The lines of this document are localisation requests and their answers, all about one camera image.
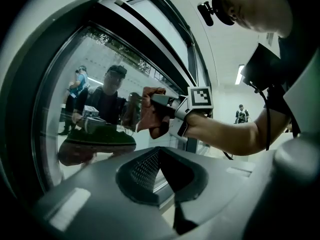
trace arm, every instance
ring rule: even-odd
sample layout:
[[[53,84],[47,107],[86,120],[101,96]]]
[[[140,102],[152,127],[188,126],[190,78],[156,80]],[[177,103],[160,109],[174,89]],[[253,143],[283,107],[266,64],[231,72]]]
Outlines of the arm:
[[[73,85],[71,85],[69,88],[70,89],[75,89],[78,88],[78,86],[81,84],[81,81],[85,79],[85,77],[82,74],[79,74],[75,83]]]
[[[284,131],[290,118],[270,109],[271,143]],[[264,109],[254,122],[226,124],[190,113],[185,136],[203,141],[217,149],[236,156],[255,154],[266,148],[267,111]]]
[[[88,89],[85,88],[82,92],[80,92],[79,97],[76,99],[72,121],[79,127],[84,126],[84,121],[82,120],[82,113],[85,109],[85,104],[88,98]]]

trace person standing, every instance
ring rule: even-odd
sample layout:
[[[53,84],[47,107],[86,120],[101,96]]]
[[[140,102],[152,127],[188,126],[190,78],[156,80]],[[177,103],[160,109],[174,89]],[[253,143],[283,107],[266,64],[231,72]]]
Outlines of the person standing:
[[[69,86],[69,95],[66,99],[65,103],[65,122],[64,122],[64,130],[58,135],[66,136],[70,132],[70,127],[75,127],[75,124],[72,122],[72,113],[74,111],[74,107],[76,105],[76,99],[79,96],[80,92],[89,87],[87,68],[84,65],[81,65],[76,71],[76,80],[75,82]]]
[[[235,113],[235,124],[248,123],[249,112],[244,108],[244,105],[239,105],[239,110]]]

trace blue shirt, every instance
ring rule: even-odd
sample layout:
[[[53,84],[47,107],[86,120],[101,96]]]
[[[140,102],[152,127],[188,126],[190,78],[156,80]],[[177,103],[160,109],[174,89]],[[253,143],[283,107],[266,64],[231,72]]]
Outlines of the blue shirt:
[[[76,78],[76,81],[79,81],[80,84],[77,88],[71,89],[70,94],[74,94],[75,96],[78,96],[79,93],[83,90],[85,84],[86,84],[86,77],[84,73],[81,73]]]

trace white wall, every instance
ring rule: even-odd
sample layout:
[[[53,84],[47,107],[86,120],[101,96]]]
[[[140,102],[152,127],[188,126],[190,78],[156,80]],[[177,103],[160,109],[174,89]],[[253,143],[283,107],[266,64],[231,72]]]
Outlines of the white wall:
[[[236,111],[242,104],[254,121],[264,108],[264,100],[254,92],[252,87],[241,83],[233,86],[219,86],[212,90],[214,103],[213,118],[224,123],[233,124]]]

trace black shirt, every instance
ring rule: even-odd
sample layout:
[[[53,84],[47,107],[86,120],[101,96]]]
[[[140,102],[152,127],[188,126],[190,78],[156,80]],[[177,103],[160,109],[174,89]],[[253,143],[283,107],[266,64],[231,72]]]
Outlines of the black shirt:
[[[101,92],[101,96],[96,109],[99,111],[99,117],[105,120],[107,123],[116,125],[119,119],[119,113],[114,115],[115,103],[118,97],[118,92],[114,95],[106,95]]]
[[[286,91],[298,79],[308,65],[319,45],[317,0],[287,0],[293,15],[293,26],[287,38],[278,39],[281,70],[285,71],[286,81],[282,86],[269,88],[267,104],[270,109],[290,116],[291,112],[283,99]]]
[[[97,105],[94,106],[99,111],[99,117],[105,120],[107,123],[117,125],[122,110],[121,106],[116,106],[118,92],[115,92],[113,95],[106,95],[103,91],[100,91],[99,93],[99,100],[96,103]],[[88,88],[85,88],[83,91],[81,91],[76,99],[74,108],[82,113],[85,105],[88,105]]]
[[[241,113],[245,113],[245,116],[246,116],[246,117],[249,116],[249,112],[248,112],[248,110],[246,110],[246,109],[245,109],[244,111],[241,111]],[[239,117],[239,110],[236,111],[235,117],[236,117],[236,118]]]

